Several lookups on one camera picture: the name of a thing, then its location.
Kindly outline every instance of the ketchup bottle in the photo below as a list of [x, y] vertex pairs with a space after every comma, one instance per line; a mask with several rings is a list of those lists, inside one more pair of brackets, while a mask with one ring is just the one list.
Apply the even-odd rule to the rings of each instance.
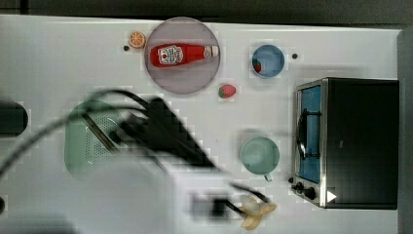
[[171, 43], [151, 50], [150, 59], [154, 66], [169, 67], [207, 59], [219, 55], [217, 46], [202, 46], [185, 43]]

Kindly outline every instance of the dark background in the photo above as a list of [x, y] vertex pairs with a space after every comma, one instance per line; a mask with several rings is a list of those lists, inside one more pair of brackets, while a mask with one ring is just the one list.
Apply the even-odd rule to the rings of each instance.
[[0, 0], [0, 13], [402, 28], [413, 0]]

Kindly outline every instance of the oven handle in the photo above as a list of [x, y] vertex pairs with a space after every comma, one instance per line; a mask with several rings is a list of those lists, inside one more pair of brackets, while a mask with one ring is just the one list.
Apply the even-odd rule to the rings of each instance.
[[297, 126], [297, 148], [298, 152], [300, 153], [300, 156], [303, 160], [305, 160], [307, 157], [310, 157], [312, 155], [309, 155], [306, 153], [306, 148], [307, 148], [307, 116], [309, 115], [317, 115], [321, 116], [321, 112], [310, 112], [307, 109], [304, 109], [303, 112], [300, 115], [300, 119], [298, 120], [298, 126]]

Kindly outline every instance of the white table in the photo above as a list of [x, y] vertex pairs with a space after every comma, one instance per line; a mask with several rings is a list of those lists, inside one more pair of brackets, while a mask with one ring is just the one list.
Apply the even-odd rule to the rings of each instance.
[[[17, 138], [0, 140], [0, 159], [55, 118], [69, 113], [86, 94], [124, 88], [162, 96], [200, 141], [212, 161], [264, 192], [279, 205], [255, 233], [396, 233], [396, 211], [321, 210], [293, 195], [293, 95], [297, 85], [326, 76], [396, 79], [398, 30], [207, 23], [222, 52], [215, 79], [202, 91], [177, 96], [158, 87], [145, 70], [143, 51], [123, 51], [131, 31], [148, 36], [160, 21], [0, 16], [0, 98], [21, 103], [29, 126]], [[249, 70], [254, 48], [270, 43], [285, 53], [280, 77], [262, 80]], [[298, 59], [292, 59], [296, 53]], [[218, 87], [239, 88], [233, 101], [220, 101]], [[247, 172], [238, 159], [241, 138], [267, 133], [281, 160], [274, 180]], [[42, 140], [0, 182], [12, 210], [68, 211], [77, 186], [63, 161], [64, 129]], [[182, 233], [245, 233], [241, 221], [227, 227], [184, 228]], [[119, 230], [118, 233], [129, 233]]]

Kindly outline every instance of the plate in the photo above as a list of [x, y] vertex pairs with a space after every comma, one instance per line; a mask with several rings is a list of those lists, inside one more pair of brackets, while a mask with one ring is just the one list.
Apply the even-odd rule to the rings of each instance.
[[187, 95], [207, 86], [218, 71], [220, 54], [210, 62], [195, 61], [184, 65], [159, 68], [150, 61], [151, 50], [166, 43], [211, 45], [219, 48], [212, 31], [202, 22], [191, 18], [172, 18], [160, 24], [149, 36], [145, 47], [145, 65], [155, 83], [165, 90]]

